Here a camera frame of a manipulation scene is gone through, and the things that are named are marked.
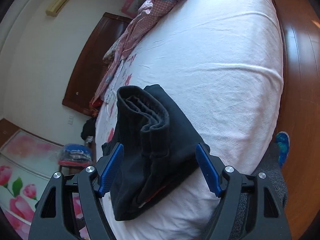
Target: white wall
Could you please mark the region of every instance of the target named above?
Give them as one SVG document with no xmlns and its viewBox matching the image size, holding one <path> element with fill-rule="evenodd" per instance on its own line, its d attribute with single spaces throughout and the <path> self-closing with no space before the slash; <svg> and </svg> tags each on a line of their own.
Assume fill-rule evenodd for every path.
<svg viewBox="0 0 320 240">
<path fill-rule="evenodd" d="M 4 18 L 0 22 L 0 51 L 15 20 L 29 0 L 14 0 Z M 0 115 L 3 114 L 4 91 L 7 84 L 9 67 L 8 64 L 0 64 Z"/>
<path fill-rule="evenodd" d="M 70 0 L 57 17 L 45 14 L 51 2 L 43 0 L 38 5 L 11 61 L 7 59 L 4 118 L 57 143 L 82 143 L 80 133 L 88 117 L 61 103 L 91 32 L 104 12 L 125 16 L 120 11 L 125 0 Z M 1 57 L 6 58 L 2 52 L 0 65 L 4 62 Z M 68 124 L 70 115 L 74 117 L 72 125 Z"/>
</svg>

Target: pink tulip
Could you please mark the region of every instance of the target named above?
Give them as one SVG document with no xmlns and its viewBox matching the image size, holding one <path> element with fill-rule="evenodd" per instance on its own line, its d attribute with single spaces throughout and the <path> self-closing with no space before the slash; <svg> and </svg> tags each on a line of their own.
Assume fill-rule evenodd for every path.
<svg viewBox="0 0 320 240">
<path fill-rule="evenodd" d="M 32 218 L 35 213 L 29 206 L 28 202 L 20 195 L 10 199 L 9 207 L 10 211 L 15 213 L 19 217 L 22 217 L 23 219 L 32 222 Z"/>
<path fill-rule="evenodd" d="M 23 239 L 23 240 L 28 240 L 28 235 L 30 231 L 30 226 L 25 224 L 24 222 L 20 221 L 13 215 L 11 215 L 9 212 L 4 211 L 4 215 L 8 219 L 9 223 L 12 225 L 14 230 L 18 233 L 18 235 Z"/>
<path fill-rule="evenodd" d="M 36 199 L 37 189 L 35 184 L 28 184 L 23 189 L 23 194 L 26 197 Z"/>
<path fill-rule="evenodd" d="M 0 185 L 4 186 L 8 183 L 12 174 L 12 169 L 9 166 L 0 167 Z"/>
</svg>

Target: green leaf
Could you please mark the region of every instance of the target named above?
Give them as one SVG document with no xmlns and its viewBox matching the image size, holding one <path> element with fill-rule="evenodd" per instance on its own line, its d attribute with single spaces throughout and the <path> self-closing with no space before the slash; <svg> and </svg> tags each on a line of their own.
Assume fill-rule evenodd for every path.
<svg viewBox="0 0 320 240">
<path fill-rule="evenodd" d="M 20 177 L 18 177 L 13 183 L 12 183 L 12 192 L 13 196 L 16 197 L 17 195 L 20 195 L 20 190 L 22 189 L 22 180 Z"/>
</svg>

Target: white bedsheet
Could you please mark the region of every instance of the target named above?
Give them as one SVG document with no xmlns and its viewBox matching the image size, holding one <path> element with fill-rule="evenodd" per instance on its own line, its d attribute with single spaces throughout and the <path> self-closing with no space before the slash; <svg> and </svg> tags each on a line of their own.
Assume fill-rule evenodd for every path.
<svg viewBox="0 0 320 240">
<path fill-rule="evenodd" d="M 114 95 L 126 84 L 160 84 L 224 164 L 251 174 L 278 117 L 283 50 L 271 0 L 183 0 L 143 38 L 119 68 Z M 97 157 L 116 124 L 116 97 L 96 124 Z M 118 240 L 194 239 L 218 199 L 197 169 L 157 205 L 131 221 L 115 221 Z"/>
</svg>

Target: folded clothes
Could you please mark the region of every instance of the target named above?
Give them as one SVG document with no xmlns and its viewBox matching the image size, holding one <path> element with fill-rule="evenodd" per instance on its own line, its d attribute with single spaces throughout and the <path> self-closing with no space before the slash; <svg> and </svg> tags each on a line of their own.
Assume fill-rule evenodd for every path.
<svg viewBox="0 0 320 240">
<path fill-rule="evenodd" d="M 121 221 L 136 218 L 189 176 L 198 167 L 195 149 L 203 139 L 159 85 L 120 87 L 117 98 L 115 133 L 102 149 L 108 155 L 117 142 L 124 145 L 110 191 Z"/>
<path fill-rule="evenodd" d="M 67 144 L 60 152 L 58 164 L 64 167 L 87 167 L 92 164 L 92 152 L 84 145 Z"/>
</svg>

